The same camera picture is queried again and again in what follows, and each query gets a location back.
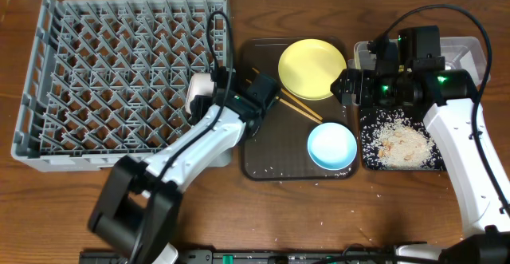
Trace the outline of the light blue bowl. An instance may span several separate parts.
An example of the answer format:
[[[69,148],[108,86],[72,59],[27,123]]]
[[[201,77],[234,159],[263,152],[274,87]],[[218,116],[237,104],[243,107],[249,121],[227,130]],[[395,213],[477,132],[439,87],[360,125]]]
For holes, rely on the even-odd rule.
[[[347,168],[355,160],[358,144],[354,133],[338,123],[323,123],[315,127],[307,139],[310,159],[329,171]]]

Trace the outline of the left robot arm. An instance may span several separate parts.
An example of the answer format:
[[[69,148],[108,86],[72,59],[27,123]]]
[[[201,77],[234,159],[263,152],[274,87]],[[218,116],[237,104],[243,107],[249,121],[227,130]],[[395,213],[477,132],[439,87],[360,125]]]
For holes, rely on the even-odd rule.
[[[129,155],[111,170],[88,229],[130,263],[175,263],[170,244],[182,196],[194,179],[238,143],[255,136],[281,90],[268,75],[239,84],[221,67],[190,80],[185,109],[196,124],[162,151]]]

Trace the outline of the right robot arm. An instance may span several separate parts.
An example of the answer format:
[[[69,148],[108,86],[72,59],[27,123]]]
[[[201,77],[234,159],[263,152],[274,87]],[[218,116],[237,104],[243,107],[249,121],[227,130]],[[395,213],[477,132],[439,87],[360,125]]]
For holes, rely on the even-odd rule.
[[[344,105],[410,107],[422,118],[449,174],[464,239],[449,247],[407,244],[396,262],[507,263],[509,180],[485,128],[478,86],[464,69],[446,69],[437,26],[400,30],[368,43],[375,69],[345,69],[331,92]]]

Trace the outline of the white bowl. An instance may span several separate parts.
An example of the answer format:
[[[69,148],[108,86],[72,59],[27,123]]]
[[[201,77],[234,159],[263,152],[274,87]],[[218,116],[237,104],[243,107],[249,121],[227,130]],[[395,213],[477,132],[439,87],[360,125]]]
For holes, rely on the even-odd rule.
[[[185,111],[191,114],[190,104],[196,96],[211,97],[214,91],[214,82],[209,73],[195,73],[188,86],[185,102]]]

